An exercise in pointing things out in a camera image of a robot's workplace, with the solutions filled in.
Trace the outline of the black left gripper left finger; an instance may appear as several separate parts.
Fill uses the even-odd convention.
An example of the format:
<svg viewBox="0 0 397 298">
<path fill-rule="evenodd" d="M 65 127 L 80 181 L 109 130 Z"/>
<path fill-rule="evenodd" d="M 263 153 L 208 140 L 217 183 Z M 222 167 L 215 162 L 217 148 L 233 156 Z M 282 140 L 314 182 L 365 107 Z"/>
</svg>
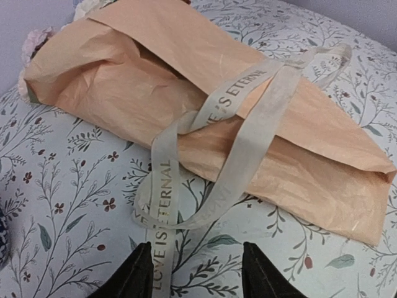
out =
<svg viewBox="0 0 397 298">
<path fill-rule="evenodd" d="M 88 298 L 150 298 L 153 270 L 151 243 L 140 243 L 108 281 Z"/>
</svg>

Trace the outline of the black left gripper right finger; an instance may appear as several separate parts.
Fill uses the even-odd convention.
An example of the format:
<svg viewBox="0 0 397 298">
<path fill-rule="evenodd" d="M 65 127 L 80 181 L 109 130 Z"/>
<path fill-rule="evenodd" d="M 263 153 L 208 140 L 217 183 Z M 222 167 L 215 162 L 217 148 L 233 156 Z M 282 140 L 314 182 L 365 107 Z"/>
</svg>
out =
<svg viewBox="0 0 397 298">
<path fill-rule="evenodd" d="M 255 243 L 243 243 L 241 278 L 244 298 L 306 298 Z"/>
</svg>

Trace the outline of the beige printed ribbon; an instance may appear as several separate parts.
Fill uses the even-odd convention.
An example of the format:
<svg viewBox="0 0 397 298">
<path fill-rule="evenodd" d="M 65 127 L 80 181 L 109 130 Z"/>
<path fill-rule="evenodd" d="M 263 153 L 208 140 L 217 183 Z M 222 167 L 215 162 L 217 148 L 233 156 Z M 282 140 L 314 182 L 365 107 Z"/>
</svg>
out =
<svg viewBox="0 0 397 298">
<path fill-rule="evenodd" d="M 342 43 L 332 48 L 316 47 L 285 61 L 263 59 L 229 79 L 212 92 L 198 111 L 185 113 L 152 142 L 152 170 L 140 183 L 135 196 L 134 221 L 146 229 L 146 240 L 157 264 L 153 276 L 153 296 L 169 297 L 174 244 L 178 230 L 192 230 L 214 222 L 226 213 L 245 192 L 255 175 L 275 131 L 301 78 L 301 72 L 319 53 L 341 57 L 337 70 L 316 84 L 328 86 L 350 62 L 352 49 Z M 178 222 L 181 175 L 177 138 L 204 128 L 216 120 L 233 117 L 245 98 L 267 83 L 259 100 L 246 116 L 203 206 L 189 219 Z"/>
</svg>

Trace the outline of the peach wrapping paper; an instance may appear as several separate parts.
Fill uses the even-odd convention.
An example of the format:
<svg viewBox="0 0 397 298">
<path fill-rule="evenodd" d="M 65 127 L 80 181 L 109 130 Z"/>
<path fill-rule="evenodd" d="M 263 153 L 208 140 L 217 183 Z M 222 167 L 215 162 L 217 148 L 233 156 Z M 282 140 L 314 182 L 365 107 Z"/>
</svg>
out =
<svg viewBox="0 0 397 298">
<path fill-rule="evenodd" d="M 263 59 L 181 1 L 119 1 L 52 37 L 24 79 L 40 103 L 150 147 L 220 83 Z M 395 175 L 369 135 L 302 78 L 245 191 L 376 245 Z"/>
</svg>

